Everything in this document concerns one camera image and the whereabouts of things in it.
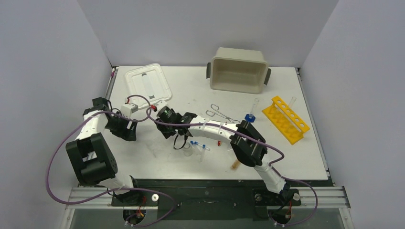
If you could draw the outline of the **yellow test tube rack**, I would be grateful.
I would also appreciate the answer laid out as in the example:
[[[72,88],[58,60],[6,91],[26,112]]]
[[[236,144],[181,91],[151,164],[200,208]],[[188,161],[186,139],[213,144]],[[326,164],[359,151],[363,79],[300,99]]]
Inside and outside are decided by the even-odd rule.
[[[261,112],[276,127],[291,145],[294,145],[310,127],[279,96],[271,99],[272,104]]]

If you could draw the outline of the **large clear test tube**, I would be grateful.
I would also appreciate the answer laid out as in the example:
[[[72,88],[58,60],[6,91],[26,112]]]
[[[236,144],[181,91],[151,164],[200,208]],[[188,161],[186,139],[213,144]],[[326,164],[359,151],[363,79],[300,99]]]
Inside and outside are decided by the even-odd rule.
[[[292,108],[293,105],[295,104],[296,100],[297,100],[297,98],[293,96],[293,97],[291,98],[291,100],[289,101],[289,103],[288,103],[288,107],[289,107],[289,108]]]

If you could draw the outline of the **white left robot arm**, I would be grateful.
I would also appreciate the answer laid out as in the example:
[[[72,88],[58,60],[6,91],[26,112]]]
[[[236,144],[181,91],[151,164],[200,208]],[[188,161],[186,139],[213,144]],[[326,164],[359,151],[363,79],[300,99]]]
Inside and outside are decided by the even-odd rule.
[[[135,104],[123,104],[117,113],[112,111],[106,98],[92,100],[93,107],[85,109],[84,120],[87,123],[65,149],[74,169],[78,182],[82,186],[104,186],[118,188],[124,193],[124,200],[137,205],[142,200],[142,191],[133,187],[132,177],[118,171],[118,165],[112,151],[103,137],[104,130],[125,141],[136,140],[137,123],[129,121],[138,110]]]

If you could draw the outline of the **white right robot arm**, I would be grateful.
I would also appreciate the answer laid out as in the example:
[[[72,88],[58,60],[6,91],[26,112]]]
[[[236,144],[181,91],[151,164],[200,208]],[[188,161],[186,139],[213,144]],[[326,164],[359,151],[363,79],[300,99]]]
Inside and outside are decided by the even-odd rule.
[[[281,204],[288,198],[288,190],[284,187],[285,179],[276,173],[272,163],[263,163],[268,149],[280,154],[280,161],[285,155],[277,148],[268,145],[255,127],[242,121],[239,124],[222,123],[209,120],[194,113],[181,115],[168,106],[150,106],[156,113],[154,120],[157,129],[169,138],[173,135],[188,137],[205,137],[230,144],[237,160],[245,166],[252,167],[262,178],[270,199]]]

